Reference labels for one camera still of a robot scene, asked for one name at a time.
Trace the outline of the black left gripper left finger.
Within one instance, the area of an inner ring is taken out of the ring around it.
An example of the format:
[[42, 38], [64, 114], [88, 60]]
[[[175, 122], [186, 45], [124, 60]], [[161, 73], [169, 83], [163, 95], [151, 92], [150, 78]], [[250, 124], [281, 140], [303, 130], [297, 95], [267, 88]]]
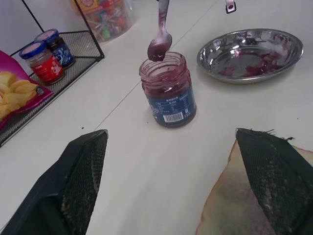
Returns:
[[86, 235], [100, 188], [107, 130], [72, 140], [0, 235]]

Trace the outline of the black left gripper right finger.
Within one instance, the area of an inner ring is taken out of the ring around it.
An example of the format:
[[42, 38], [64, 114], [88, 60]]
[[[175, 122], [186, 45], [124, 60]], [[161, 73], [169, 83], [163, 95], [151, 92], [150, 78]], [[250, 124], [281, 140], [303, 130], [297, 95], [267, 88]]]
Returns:
[[251, 189], [276, 235], [313, 235], [313, 166], [287, 139], [236, 131]]

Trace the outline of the bread slice with purple stain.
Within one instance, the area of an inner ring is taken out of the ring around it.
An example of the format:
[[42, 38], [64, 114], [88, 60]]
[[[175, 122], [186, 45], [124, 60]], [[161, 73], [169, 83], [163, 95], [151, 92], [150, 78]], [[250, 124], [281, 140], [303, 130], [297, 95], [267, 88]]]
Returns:
[[[293, 148], [313, 166], [313, 151]], [[206, 200], [196, 235], [276, 235], [251, 189], [237, 141]]]

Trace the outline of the metal spoon with jam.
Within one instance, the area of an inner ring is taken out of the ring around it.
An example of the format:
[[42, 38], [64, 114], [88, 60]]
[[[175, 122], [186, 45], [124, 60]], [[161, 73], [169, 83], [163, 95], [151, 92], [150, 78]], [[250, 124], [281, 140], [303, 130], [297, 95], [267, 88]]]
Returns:
[[163, 61], [172, 45], [172, 35], [166, 30], [166, 18], [170, 0], [158, 0], [158, 33], [147, 49], [150, 61]]

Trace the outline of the open blueberry jam jar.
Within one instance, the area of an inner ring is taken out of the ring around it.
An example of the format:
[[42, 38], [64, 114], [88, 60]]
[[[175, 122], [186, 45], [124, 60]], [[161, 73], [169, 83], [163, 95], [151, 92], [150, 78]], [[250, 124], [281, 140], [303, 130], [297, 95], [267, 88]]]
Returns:
[[196, 114], [190, 71], [185, 57], [169, 52], [163, 61], [145, 60], [139, 68], [141, 86], [155, 121], [168, 128], [189, 123]]

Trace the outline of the pink potato chips bag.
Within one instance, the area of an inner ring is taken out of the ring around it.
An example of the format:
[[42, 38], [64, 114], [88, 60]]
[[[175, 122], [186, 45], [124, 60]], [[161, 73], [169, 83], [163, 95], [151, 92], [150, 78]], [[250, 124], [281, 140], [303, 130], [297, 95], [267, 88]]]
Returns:
[[37, 107], [52, 94], [32, 80], [14, 58], [0, 50], [0, 129], [14, 116]]

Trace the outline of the red label jar blue lid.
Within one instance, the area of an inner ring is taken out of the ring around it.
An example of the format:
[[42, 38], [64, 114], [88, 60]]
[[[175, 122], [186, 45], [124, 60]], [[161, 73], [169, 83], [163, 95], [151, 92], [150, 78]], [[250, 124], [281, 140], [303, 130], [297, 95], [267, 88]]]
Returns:
[[45, 84], [53, 84], [64, 77], [65, 71], [44, 41], [25, 46], [19, 56]]

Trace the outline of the round stainless steel bowl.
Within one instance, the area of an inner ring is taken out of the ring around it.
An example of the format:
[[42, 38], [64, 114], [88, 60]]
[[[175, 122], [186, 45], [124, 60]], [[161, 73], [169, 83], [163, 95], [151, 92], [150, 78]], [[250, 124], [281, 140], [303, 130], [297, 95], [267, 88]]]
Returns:
[[280, 75], [301, 59], [303, 43], [277, 29], [235, 31], [206, 43], [197, 64], [214, 79], [228, 84], [253, 84]]

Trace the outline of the clear plastic tub of candies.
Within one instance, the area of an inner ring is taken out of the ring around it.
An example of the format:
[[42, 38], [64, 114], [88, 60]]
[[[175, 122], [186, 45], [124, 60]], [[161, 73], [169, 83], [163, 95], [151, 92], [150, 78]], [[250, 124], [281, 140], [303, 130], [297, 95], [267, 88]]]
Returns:
[[111, 41], [134, 23], [133, 0], [70, 0], [76, 15], [82, 14], [100, 43]]

